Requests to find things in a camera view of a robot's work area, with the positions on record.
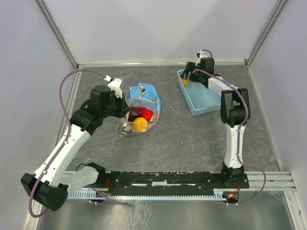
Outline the small yellow lemon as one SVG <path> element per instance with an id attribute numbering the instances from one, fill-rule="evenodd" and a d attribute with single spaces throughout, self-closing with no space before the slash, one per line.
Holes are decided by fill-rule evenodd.
<path id="1" fill-rule="evenodd" d="M 182 78 L 181 80 L 182 80 L 182 83 L 183 83 L 184 86 L 189 85 L 189 82 L 190 82 L 189 78 L 187 78 L 187 79 Z"/>

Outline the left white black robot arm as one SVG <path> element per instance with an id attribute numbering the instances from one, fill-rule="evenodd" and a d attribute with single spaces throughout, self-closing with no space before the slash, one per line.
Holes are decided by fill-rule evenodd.
<path id="1" fill-rule="evenodd" d="M 129 110 L 118 82 L 95 86 L 89 100 L 73 113 L 65 134 L 45 162 L 33 174 L 22 176 L 21 184 L 29 195 L 29 204 L 35 200 L 56 211 L 75 191 L 89 184 L 103 186 L 105 169 L 95 163 L 71 175 L 65 175 L 65 170 L 104 119 L 110 116 L 122 118 Z"/>

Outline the blue patterned cloth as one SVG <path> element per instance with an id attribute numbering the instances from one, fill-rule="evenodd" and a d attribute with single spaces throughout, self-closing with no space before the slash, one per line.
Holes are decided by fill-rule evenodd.
<path id="1" fill-rule="evenodd" d="M 149 83 L 139 83 L 130 87 L 129 105 L 143 110 L 151 110 L 158 117 L 161 114 L 162 103 L 156 88 Z"/>

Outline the yellow round fruit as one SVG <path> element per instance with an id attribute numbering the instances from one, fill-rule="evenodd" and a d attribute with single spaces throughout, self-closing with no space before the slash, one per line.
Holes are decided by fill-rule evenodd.
<path id="1" fill-rule="evenodd" d="M 133 121 L 133 128 L 138 132 L 145 132 L 148 129 L 148 121 L 143 117 L 138 117 Z"/>

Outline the dark red apple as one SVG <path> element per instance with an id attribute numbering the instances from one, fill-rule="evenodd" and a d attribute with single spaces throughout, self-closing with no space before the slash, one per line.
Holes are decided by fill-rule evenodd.
<path id="1" fill-rule="evenodd" d="M 133 122 L 135 119 L 137 119 L 138 117 L 142 116 L 142 112 L 139 108 L 137 107 L 131 107 L 130 108 L 130 112 L 129 112 L 129 116 L 128 116 L 128 120 L 130 122 Z"/>

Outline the red yellow pear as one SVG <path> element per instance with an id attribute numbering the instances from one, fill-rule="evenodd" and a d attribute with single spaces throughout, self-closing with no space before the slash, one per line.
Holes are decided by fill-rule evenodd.
<path id="1" fill-rule="evenodd" d="M 147 121 L 150 121 L 152 119 L 154 113 L 150 109 L 144 109 L 144 110 L 142 110 L 141 115 L 144 119 L 146 119 Z"/>

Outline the green orange mango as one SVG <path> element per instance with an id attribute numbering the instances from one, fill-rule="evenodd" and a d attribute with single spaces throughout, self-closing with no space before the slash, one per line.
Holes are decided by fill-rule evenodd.
<path id="1" fill-rule="evenodd" d="M 127 134 L 128 134 L 128 131 L 129 131 L 130 129 L 127 127 L 127 126 L 122 126 L 122 125 L 119 125 L 118 127 L 117 127 L 117 134 L 119 135 L 119 136 L 121 136 L 121 137 L 124 137 L 124 136 L 126 136 Z"/>

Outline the clear dotted zip bag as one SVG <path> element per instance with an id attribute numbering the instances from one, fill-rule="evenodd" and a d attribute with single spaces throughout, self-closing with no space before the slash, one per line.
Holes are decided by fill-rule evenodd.
<path id="1" fill-rule="evenodd" d="M 117 134 L 127 137 L 141 134 L 152 128 L 160 118 L 160 100 L 134 98 L 129 101 L 130 111 L 119 120 Z"/>

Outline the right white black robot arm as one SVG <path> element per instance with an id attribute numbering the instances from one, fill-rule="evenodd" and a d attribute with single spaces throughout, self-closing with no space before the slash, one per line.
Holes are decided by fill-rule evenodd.
<path id="1" fill-rule="evenodd" d="M 220 117 L 226 128 L 226 154 L 220 182 L 225 187 L 232 187 L 244 177 L 242 149 L 245 126 L 250 118 L 248 90 L 238 88 L 214 74 L 212 57 L 202 57 L 199 63 L 188 62 L 180 77 L 200 83 L 221 97 Z"/>

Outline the light blue plastic basket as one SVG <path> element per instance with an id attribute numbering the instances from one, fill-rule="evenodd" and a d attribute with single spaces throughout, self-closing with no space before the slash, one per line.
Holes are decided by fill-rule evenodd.
<path id="1" fill-rule="evenodd" d="M 201 83 L 190 81 L 184 85 L 180 75 L 184 69 L 177 71 L 179 86 L 193 116 L 220 110 L 221 98 L 214 91 L 207 89 Z"/>

